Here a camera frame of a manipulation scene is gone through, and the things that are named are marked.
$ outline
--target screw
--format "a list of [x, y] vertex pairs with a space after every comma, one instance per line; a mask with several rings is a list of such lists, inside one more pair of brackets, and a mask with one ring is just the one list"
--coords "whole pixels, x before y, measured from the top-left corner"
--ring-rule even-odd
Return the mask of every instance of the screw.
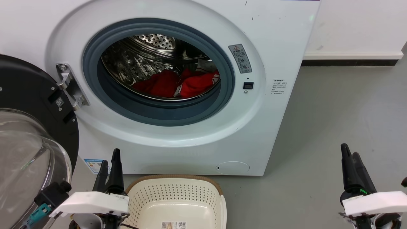
[[58, 65], [59, 69], [61, 69], [62, 71], [66, 70], [66, 65], [65, 64], [59, 64]]

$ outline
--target gray rubber gasket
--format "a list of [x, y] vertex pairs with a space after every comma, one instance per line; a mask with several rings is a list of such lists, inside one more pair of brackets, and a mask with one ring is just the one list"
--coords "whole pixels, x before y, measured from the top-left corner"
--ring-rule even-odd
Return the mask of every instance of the gray rubber gasket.
[[[182, 102], [149, 100], [117, 84], [101, 65], [100, 56], [112, 43], [145, 33], [176, 37], [199, 48], [218, 67], [221, 83], [205, 96]], [[212, 39], [184, 24], [157, 18], [121, 21], [100, 31], [84, 52], [83, 72], [92, 91], [106, 106], [129, 119], [156, 126], [183, 126], [209, 118], [226, 105], [234, 88], [231, 61]]]

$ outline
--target laundry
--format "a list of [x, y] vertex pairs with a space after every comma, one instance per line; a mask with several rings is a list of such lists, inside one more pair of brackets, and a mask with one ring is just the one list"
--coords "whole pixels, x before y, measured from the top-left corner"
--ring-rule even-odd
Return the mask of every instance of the laundry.
[[211, 61], [198, 60], [195, 71], [185, 68], [179, 77], [175, 72], [164, 70], [150, 79], [136, 82], [132, 87], [158, 97], [191, 98], [209, 90], [220, 80], [219, 71]]

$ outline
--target red clothing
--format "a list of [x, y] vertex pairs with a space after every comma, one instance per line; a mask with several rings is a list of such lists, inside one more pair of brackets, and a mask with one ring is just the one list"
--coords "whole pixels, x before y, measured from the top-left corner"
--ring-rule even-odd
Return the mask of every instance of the red clothing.
[[220, 80], [218, 70], [213, 73], [202, 71], [191, 72], [185, 69], [181, 77], [169, 70], [154, 74], [150, 79], [134, 83], [132, 87], [150, 95], [183, 99], [200, 95]]
[[179, 77], [170, 70], [164, 70], [154, 74], [150, 79], [134, 83], [132, 87], [136, 90], [159, 97], [172, 98], [178, 87]]

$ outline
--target metal hinge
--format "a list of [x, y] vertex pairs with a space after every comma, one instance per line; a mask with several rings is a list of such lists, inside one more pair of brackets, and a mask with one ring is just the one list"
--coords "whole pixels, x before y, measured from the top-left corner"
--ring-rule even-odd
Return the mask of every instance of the metal hinge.
[[79, 110], [81, 106], [89, 106], [89, 103], [76, 82], [75, 76], [69, 65], [66, 63], [57, 64], [57, 72], [61, 80], [57, 85], [68, 96], [73, 110]]

